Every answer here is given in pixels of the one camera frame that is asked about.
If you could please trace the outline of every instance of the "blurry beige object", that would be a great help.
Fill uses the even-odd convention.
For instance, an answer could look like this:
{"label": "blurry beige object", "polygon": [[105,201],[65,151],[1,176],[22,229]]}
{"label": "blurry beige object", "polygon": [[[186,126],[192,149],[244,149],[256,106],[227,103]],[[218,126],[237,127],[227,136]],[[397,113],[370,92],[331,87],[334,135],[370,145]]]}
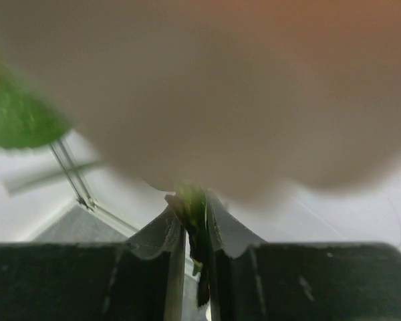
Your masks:
{"label": "blurry beige object", "polygon": [[0,1],[0,54],[129,177],[247,200],[401,166],[401,0]]}

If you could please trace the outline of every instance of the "white wall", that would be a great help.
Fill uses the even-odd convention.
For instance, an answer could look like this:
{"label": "white wall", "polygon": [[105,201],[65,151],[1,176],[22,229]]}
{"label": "white wall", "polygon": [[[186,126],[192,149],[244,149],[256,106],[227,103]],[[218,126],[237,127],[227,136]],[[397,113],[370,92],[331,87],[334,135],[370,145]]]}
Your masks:
{"label": "white wall", "polygon": [[1,184],[3,175],[44,164],[58,166],[48,148],[23,154],[0,151],[0,242],[26,240],[75,198],[66,181],[9,197]]}
{"label": "white wall", "polygon": [[[78,135],[69,142],[79,158],[95,155]],[[133,225],[145,225],[166,206],[164,193],[125,182],[110,169],[86,177],[94,196]],[[279,202],[274,197],[256,208],[229,201],[229,211],[267,241],[383,241],[401,249],[401,173],[353,195],[326,195],[297,185],[283,185],[281,192],[285,196]]]}

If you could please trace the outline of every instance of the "gray floor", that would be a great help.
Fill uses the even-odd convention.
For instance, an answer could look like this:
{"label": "gray floor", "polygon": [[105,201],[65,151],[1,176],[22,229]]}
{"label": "gray floor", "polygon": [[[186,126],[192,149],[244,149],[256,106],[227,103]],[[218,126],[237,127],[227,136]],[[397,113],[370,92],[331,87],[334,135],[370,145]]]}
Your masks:
{"label": "gray floor", "polygon": [[[44,231],[36,242],[73,243],[73,242],[119,242],[126,237],[107,224],[103,223],[83,207],[75,206],[58,222]],[[191,277],[184,278],[182,320],[205,321],[206,307],[199,311],[195,305],[196,281]]]}

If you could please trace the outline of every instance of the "gray surface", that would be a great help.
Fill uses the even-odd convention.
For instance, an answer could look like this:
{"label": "gray surface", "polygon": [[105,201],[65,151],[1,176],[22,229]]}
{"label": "gray surface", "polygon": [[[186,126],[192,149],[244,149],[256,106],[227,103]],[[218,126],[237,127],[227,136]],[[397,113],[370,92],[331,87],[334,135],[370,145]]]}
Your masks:
{"label": "gray surface", "polygon": [[[72,243],[72,242],[119,242],[127,237],[103,223],[83,207],[75,206],[58,222],[44,231],[36,242]],[[196,281],[189,276],[184,277],[184,294],[182,298],[182,320],[205,321],[203,307],[196,308]]]}

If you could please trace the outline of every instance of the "white surface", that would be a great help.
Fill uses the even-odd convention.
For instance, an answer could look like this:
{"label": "white surface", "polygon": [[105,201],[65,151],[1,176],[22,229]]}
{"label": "white surface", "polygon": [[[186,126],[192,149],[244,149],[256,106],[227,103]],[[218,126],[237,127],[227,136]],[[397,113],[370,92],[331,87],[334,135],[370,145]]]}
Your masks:
{"label": "white surface", "polygon": [[[81,158],[95,154],[78,135],[69,142]],[[166,206],[164,193],[123,181],[110,169],[86,177],[94,196],[133,225],[145,225]],[[297,185],[283,185],[281,191],[285,196],[279,202],[272,197],[256,208],[226,201],[232,215],[267,241],[383,241],[401,249],[401,173],[353,195],[327,195]]]}
{"label": "white surface", "polygon": [[0,152],[0,242],[26,240],[74,199],[66,181],[9,197],[1,184],[2,175],[45,163],[56,163],[48,148],[35,153]]}

